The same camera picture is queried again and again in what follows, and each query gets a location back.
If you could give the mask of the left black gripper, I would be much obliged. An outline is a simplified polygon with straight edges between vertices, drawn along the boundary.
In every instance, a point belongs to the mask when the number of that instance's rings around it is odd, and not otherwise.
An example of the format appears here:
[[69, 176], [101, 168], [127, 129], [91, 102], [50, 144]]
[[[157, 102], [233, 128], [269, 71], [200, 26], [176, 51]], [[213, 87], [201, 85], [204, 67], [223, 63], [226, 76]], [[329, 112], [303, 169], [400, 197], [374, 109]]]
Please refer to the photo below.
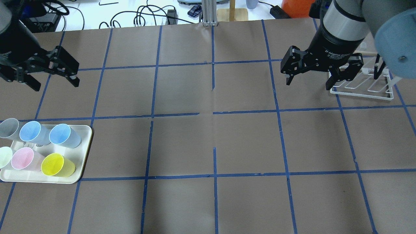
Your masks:
[[36, 39], [1, 39], [0, 76], [6, 82], [17, 81], [39, 91], [41, 83], [31, 73], [45, 72], [79, 87], [78, 69], [79, 62], [62, 46], [48, 51]]

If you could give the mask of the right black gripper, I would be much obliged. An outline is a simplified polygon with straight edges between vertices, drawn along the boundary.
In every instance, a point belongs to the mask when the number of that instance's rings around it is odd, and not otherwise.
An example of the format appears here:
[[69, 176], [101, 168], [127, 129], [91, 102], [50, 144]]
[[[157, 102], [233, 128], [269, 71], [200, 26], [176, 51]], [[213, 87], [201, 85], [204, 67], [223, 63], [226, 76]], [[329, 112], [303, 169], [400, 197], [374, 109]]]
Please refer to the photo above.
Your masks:
[[[290, 46], [280, 64], [280, 72], [286, 76], [286, 85], [290, 85], [294, 76], [307, 71], [329, 71], [326, 90], [337, 82], [352, 81], [364, 65], [362, 53], [354, 53], [364, 40], [360, 34], [358, 40], [345, 40], [331, 34], [324, 25], [320, 25], [306, 51]], [[339, 68], [348, 63], [343, 71]]]

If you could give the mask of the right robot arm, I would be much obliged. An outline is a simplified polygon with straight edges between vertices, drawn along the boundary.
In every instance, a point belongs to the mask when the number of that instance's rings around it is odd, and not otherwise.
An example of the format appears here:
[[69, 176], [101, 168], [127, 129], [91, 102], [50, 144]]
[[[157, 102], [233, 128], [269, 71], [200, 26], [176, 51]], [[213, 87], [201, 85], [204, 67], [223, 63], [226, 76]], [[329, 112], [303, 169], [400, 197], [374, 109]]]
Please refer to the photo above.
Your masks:
[[281, 65], [290, 85], [294, 76], [308, 71], [330, 72], [326, 89], [337, 82], [352, 81], [364, 65], [356, 52], [371, 33], [383, 68], [392, 74], [415, 79], [415, 1], [414, 0], [316, 0], [309, 16], [319, 18], [320, 26], [308, 49], [291, 46]]

